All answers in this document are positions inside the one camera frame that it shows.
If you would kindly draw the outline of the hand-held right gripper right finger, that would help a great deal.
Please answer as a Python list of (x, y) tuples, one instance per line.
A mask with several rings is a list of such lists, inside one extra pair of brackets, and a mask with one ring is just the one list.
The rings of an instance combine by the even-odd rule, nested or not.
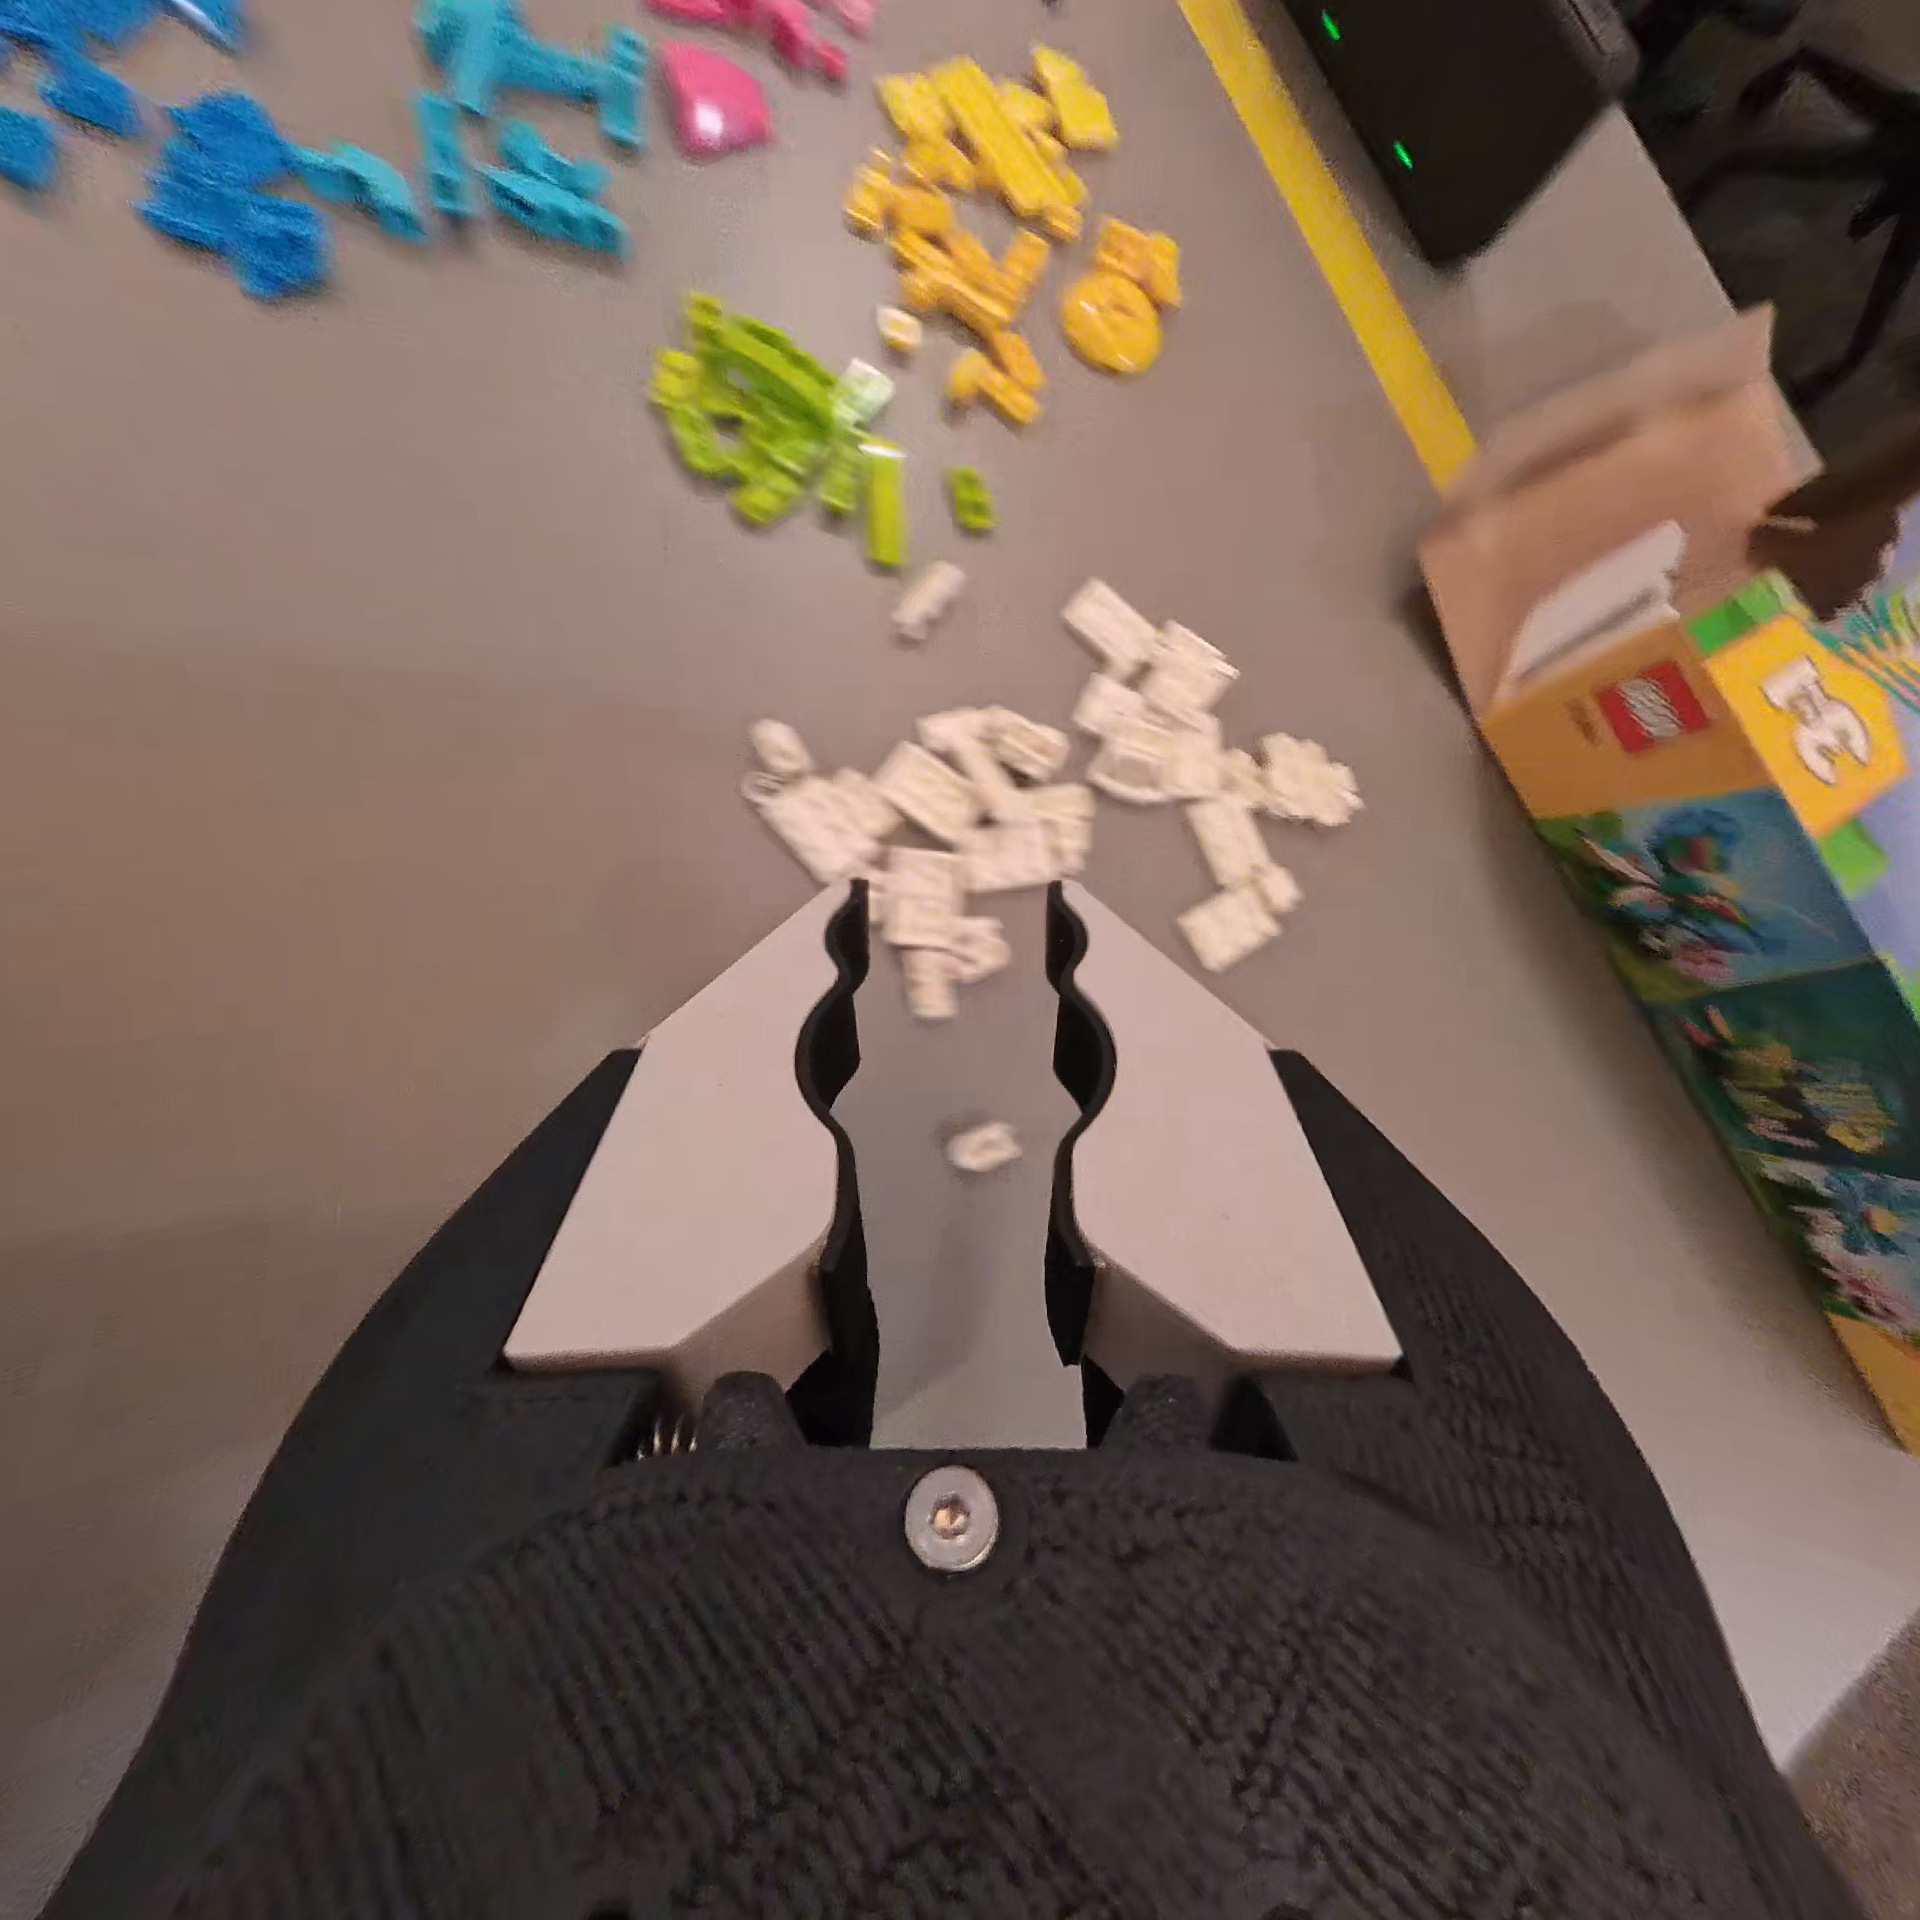
[(1401, 1339), (1267, 1037), (1077, 880), (1047, 888), (1044, 967), (1075, 1107), (1044, 1311), (1088, 1443), (1161, 1379), (1208, 1429), (1261, 1375), (1390, 1375)]

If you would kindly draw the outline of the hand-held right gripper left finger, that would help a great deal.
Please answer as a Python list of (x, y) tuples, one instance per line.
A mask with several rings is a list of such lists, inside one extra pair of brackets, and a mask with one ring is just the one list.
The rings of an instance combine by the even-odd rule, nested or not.
[(508, 1367), (643, 1370), (675, 1412), (756, 1374), (814, 1443), (873, 1440), (877, 1309), (833, 1114), (859, 1070), (868, 967), (868, 886), (841, 880), (648, 1030), (508, 1332)]

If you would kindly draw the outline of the pile of white lego pieces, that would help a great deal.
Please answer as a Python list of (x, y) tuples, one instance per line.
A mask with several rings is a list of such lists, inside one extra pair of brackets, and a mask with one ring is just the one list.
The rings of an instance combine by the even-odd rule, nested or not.
[(777, 718), (750, 725), (740, 797), (814, 882), (868, 885), (870, 930), (926, 1023), (1012, 960), (1000, 916), (981, 906), (1081, 877), (1102, 808), (1184, 822), (1207, 892), (1175, 927), (1213, 976), (1269, 948), (1305, 898), (1267, 830), (1333, 832), (1363, 811), (1352, 768), (1321, 742), (1227, 740), (1221, 707), (1240, 674), (1198, 631), (1100, 578), (1060, 622), (1091, 662), (1060, 725), (1007, 703), (929, 710), (870, 770), (819, 762)]

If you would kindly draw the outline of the colourful lego set box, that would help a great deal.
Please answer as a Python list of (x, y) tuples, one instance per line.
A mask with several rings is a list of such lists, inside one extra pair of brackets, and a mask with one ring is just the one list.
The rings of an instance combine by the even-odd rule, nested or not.
[[(1416, 556), (1480, 740), (1912, 1456), (1916, 435), (1820, 478), (1772, 339), (1750, 303), (1507, 419)], [(1659, 520), (1676, 620), (1496, 699), (1525, 613)]]

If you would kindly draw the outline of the pile of lime lego pieces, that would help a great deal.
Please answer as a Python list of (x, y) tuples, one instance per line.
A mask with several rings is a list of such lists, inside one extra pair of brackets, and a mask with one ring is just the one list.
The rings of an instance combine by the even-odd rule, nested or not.
[(787, 330), (689, 290), (645, 396), (685, 478), (752, 535), (809, 514), (855, 527), (870, 571), (911, 558), (908, 452), (888, 435), (895, 374), (828, 365)]

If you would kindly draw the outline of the pile of yellow lego pieces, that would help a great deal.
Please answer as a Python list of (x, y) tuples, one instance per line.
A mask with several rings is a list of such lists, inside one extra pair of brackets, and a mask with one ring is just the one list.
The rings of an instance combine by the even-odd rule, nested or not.
[(879, 142), (841, 218), (891, 261), (879, 351), (902, 365), (948, 346), (948, 419), (1035, 426), (1059, 359), (1108, 381), (1158, 365), (1184, 253), (1171, 230), (1096, 208), (1120, 122), (1083, 56), (1035, 39), (1014, 70), (944, 55), (877, 74), (870, 94)]

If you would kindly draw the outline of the pile of turquoise lego pieces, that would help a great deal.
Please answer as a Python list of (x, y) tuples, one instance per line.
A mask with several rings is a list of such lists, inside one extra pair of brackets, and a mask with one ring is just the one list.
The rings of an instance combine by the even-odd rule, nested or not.
[(415, 94), (422, 190), (446, 226), (493, 215), (550, 248), (622, 261), (631, 247), (608, 203), (609, 165), (566, 152), (517, 104), (582, 109), (617, 160), (648, 152), (654, 51), (633, 27), (592, 48), (535, 35), (513, 2), (421, 2), (413, 31), (432, 87)]

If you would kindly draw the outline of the pile of blue lego pieces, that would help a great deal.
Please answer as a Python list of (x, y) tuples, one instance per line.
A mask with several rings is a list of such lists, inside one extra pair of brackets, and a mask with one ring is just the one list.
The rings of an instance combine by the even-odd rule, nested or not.
[(213, 48), (244, 46), (246, 10), (225, 2), (4, 2), (3, 59), (27, 56), (39, 107), (3, 107), (4, 198), (45, 198), (63, 174), (62, 127), (155, 143), (132, 211), (175, 248), (217, 258), (241, 292), (277, 303), (320, 292), (332, 277), (325, 208), (367, 220), (403, 244), (428, 240), (407, 175), (349, 142), (294, 143), (244, 92), (215, 90), (152, 104), (113, 67), (155, 19)]

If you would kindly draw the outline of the pile of pink lego pieces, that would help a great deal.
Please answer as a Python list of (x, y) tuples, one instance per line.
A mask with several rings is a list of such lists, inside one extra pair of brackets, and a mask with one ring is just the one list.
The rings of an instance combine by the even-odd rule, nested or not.
[(669, 39), (659, 56), (678, 152), (718, 160), (773, 142), (766, 85), (718, 39), (758, 46), (801, 85), (838, 90), (851, 42), (873, 30), (877, 2), (640, 2), (640, 11), (695, 39)]

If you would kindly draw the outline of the white paper packet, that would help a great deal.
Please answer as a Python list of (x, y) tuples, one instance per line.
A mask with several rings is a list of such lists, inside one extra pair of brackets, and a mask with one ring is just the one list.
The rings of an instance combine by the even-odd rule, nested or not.
[(1635, 637), (1676, 620), (1673, 588), (1688, 535), (1664, 519), (1542, 595), (1511, 642), (1496, 699), (1598, 645)]

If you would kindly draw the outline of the yellow tape strip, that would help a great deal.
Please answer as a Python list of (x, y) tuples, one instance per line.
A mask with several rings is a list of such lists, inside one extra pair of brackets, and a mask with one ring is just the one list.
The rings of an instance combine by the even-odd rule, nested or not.
[(1253, 19), (1238, 2), (1181, 2), (1179, 11), (1414, 461), (1435, 492), (1449, 490), (1476, 451), (1470, 423)]

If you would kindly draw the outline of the black device with green lights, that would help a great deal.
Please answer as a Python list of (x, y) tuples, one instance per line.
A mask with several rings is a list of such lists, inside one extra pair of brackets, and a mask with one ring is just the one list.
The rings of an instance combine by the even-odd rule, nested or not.
[(1435, 270), (1485, 251), (1639, 69), (1606, 2), (1285, 2)]

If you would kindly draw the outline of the black office chair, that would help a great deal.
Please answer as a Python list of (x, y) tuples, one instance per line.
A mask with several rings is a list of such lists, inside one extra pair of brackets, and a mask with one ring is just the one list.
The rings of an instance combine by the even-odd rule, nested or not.
[(1624, 107), (1813, 414), (1916, 392), (1916, 4), (1622, 4)]

